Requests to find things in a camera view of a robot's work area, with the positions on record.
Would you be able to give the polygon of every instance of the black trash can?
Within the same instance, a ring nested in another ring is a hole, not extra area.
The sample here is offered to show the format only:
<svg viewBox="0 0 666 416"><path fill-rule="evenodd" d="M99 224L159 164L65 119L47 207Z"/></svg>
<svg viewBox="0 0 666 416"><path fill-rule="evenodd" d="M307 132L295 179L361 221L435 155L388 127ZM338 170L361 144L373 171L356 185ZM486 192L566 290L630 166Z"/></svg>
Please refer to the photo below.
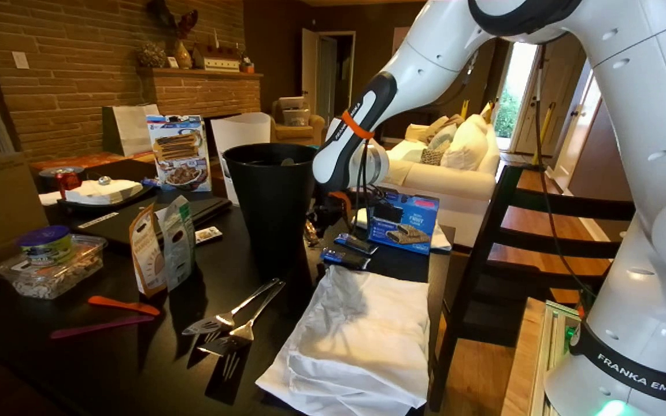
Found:
<svg viewBox="0 0 666 416"><path fill-rule="evenodd" d="M264 281L286 278L301 262L314 154L294 144L253 144L221 154Z"/></svg>

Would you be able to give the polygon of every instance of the plastic container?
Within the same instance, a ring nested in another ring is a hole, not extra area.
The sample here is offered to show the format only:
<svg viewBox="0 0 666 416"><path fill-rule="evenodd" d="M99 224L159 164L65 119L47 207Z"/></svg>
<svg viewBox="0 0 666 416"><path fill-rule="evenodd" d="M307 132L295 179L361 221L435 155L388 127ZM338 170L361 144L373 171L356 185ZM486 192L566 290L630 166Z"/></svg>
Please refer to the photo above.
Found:
<svg viewBox="0 0 666 416"><path fill-rule="evenodd" d="M299 96L299 98L280 98L280 106L282 106L282 111L292 111L292 108L310 108L306 96Z"/></svg>
<svg viewBox="0 0 666 416"><path fill-rule="evenodd" d="M284 125L310 125L310 108L284 108Z"/></svg>
<svg viewBox="0 0 666 416"><path fill-rule="evenodd" d="M58 298L104 269L104 238L71 234L75 252L65 264L34 264L27 254L0 264L0 275L27 298Z"/></svg>
<svg viewBox="0 0 666 416"><path fill-rule="evenodd" d="M75 258L75 238L69 228L45 228L19 238L30 264L68 264Z"/></svg>

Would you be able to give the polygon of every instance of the ceiling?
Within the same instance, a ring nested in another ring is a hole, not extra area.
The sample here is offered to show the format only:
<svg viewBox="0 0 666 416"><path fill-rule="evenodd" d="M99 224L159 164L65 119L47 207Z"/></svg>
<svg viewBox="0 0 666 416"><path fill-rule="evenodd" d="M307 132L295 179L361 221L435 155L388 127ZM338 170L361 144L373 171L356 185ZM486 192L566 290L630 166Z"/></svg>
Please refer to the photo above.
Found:
<svg viewBox="0 0 666 416"><path fill-rule="evenodd" d="M396 3L415 3L420 6L426 0L301 0L310 7L349 7L349 6L396 6Z"/></svg>

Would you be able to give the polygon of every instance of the couch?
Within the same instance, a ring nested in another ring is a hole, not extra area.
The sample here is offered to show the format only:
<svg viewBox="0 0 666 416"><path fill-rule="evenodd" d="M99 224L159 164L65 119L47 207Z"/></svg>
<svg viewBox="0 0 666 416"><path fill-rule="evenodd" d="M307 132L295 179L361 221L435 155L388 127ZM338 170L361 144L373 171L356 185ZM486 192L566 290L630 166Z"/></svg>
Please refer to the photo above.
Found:
<svg viewBox="0 0 666 416"><path fill-rule="evenodd" d="M439 224L453 228L455 248L475 246L498 180L499 149L487 120L491 111L409 125L388 151L382 185L439 199Z"/></svg>

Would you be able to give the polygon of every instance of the white towel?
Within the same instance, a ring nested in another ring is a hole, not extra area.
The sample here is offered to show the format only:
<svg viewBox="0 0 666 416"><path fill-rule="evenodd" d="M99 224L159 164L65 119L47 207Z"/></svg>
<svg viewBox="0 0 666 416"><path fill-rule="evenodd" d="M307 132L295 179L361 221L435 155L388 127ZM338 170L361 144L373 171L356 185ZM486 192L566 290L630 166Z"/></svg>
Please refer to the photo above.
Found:
<svg viewBox="0 0 666 416"><path fill-rule="evenodd" d="M427 284L328 266L256 387L304 414L394 416L424 408Z"/></svg>

